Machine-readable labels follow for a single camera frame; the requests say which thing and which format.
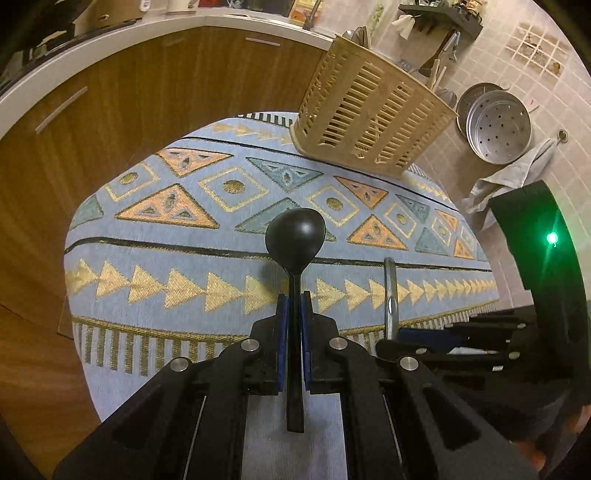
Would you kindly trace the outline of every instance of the green led light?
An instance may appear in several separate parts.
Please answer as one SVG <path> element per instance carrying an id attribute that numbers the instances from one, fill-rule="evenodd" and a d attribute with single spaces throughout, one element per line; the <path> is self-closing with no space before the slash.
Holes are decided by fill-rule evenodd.
<path id="1" fill-rule="evenodd" d="M 555 245 L 558 242 L 558 235 L 556 234 L 556 232 L 549 233 L 546 236 L 546 240 L 548 240 L 549 244 Z"/>

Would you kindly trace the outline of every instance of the kitchen utensil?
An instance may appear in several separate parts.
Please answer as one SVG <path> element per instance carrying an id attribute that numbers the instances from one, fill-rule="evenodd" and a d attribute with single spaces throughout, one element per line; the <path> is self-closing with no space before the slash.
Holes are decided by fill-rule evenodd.
<path id="1" fill-rule="evenodd" d="M 457 95 L 451 90 L 446 88 L 440 88 L 435 92 L 441 100 L 443 100 L 449 108 L 454 108 L 457 102 Z"/>
<path id="2" fill-rule="evenodd" d="M 351 38 L 351 41 L 355 42 L 357 45 L 361 45 L 362 47 L 369 48 L 369 35 L 367 27 L 357 27 L 353 37 Z"/>
<path id="3" fill-rule="evenodd" d="M 441 60 L 435 59 L 433 63 L 433 68 L 431 69 L 431 73 L 429 75 L 429 81 L 427 82 L 427 88 L 429 90 L 433 90 L 433 85 L 435 85 L 435 79 L 437 78 L 437 71 L 439 70 L 439 64 Z"/>
<path id="4" fill-rule="evenodd" d="M 411 63 L 408 60 L 404 60 L 404 59 L 398 60 L 396 62 L 396 65 L 398 65 L 400 68 L 402 68 L 407 73 L 410 73 L 410 71 L 413 69 L 413 66 L 411 65 Z"/>
<path id="5" fill-rule="evenodd" d="M 289 276 L 289 321 L 287 348 L 287 430 L 303 433 L 304 404 L 301 391 L 300 280 L 301 273 L 320 251 L 326 225 L 322 215 L 310 208 L 287 210 L 276 216 L 265 232 L 271 258 Z"/>
<path id="6" fill-rule="evenodd" d="M 472 85 L 464 94 L 460 97 L 460 101 L 457 103 L 457 127 L 465 137 L 466 136 L 466 118 L 468 117 L 468 111 L 470 107 L 478 98 L 486 92 L 493 90 L 500 90 L 501 87 L 494 83 L 477 83 Z"/>
<path id="7" fill-rule="evenodd" d="M 460 41 L 460 32 L 455 30 L 454 28 L 449 29 L 446 36 L 444 37 L 443 41 L 440 43 L 437 51 L 433 54 L 433 57 L 428 59 L 425 63 L 423 63 L 419 68 L 418 71 L 425 75 L 426 77 L 429 76 L 433 65 L 435 64 L 436 59 L 441 59 L 444 53 L 446 53 L 450 48 L 452 49 L 452 53 L 450 56 L 450 60 L 455 61 L 452 56 L 455 58 L 455 49 L 457 48 L 457 44 Z"/>
<path id="8" fill-rule="evenodd" d="M 439 87 L 439 84 L 441 83 L 441 79 L 443 78 L 443 75 L 445 74 L 445 71 L 447 70 L 447 67 L 443 67 L 441 69 L 441 73 L 439 73 L 437 75 L 437 80 L 435 81 L 435 85 L 433 85 L 433 88 L 431 89 L 433 92 L 435 90 L 437 90 L 437 88 Z"/>
<path id="9" fill-rule="evenodd" d="M 494 90 L 473 103 L 466 120 L 466 134 L 472 150 L 482 160 L 505 165 L 529 147 L 530 115 L 515 95 Z"/>

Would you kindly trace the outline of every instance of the ladle handle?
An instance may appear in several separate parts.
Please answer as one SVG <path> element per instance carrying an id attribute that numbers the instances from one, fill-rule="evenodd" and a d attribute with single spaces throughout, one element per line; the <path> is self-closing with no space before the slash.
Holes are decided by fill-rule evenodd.
<path id="1" fill-rule="evenodd" d="M 290 314 L 287 337 L 287 430 L 304 433 L 301 385 L 300 275 L 290 274 Z"/>

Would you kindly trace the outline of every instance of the wall shelf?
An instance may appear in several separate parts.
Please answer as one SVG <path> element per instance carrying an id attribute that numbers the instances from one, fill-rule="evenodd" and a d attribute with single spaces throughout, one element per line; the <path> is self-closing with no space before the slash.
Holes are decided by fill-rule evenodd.
<path id="1" fill-rule="evenodd" d="M 472 14 L 462 14 L 457 8 L 450 7 L 427 7 L 424 5 L 400 5 L 399 10 L 416 17 L 421 15 L 427 19 L 431 18 L 437 23 L 451 23 L 459 27 L 475 40 L 482 31 L 482 25 Z"/>

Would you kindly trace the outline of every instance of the cabinet handle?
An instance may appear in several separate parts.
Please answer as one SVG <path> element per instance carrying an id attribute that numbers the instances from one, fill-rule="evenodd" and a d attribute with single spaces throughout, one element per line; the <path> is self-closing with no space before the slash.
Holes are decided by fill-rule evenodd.
<path id="1" fill-rule="evenodd" d="M 180 38 L 175 38 L 175 39 L 173 39 L 173 40 L 168 40 L 168 41 L 167 41 L 167 40 L 164 40 L 164 41 L 162 42 L 162 46 L 163 46 L 164 48 L 166 48 L 166 47 L 172 47 L 173 45 L 176 45 L 177 43 L 182 43 L 182 42 L 184 42 L 184 41 L 185 41 L 185 39 L 186 39 L 186 38 L 185 38 L 185 36 L 183 35 L 182 37 L 180 37 Z"/>
<path id="2" fill-rule="evenodd" d="M 280 43 L 274 42 L 274 41 L 268 41 L 268 40 L 261 40 L 260 38 L 251 38 L 251 37 L 247 37 L 245 40 L 247 41 L 255 41 L 257 43 L 264 43 L 265 45 L 272 45 L 273 47 L 281 47 Z"/>
<path id="3" fill-rule="evenodd" d="M 35 129 L 35 133 L 37 135 L 39 135 L 44 128 L 49 125 L 49 123 L 55 118 L 57 117 L 60 113 L 62 113 L 67 107 L 68 105 L 70 105 L 71 103 L 73 103 L 78 97 L 81 97 L 82 94 L 86 93 L 88 91 L 88 87 L 84 87 L 83 89 L 80 89 L 78 92 L 76 92 L 74 95 L 72 95 L 70 98 L 68 98 L 68 100 L 66 100 L 64 103 L 62 103 L 59 107 L 57 107 L 54 111 L 52 111 L 52 113 L 50 113 L 48 115 L 48 117 L 43 120 L 43 122 L 41 122 L 39 124 L 39 126 Z"/>

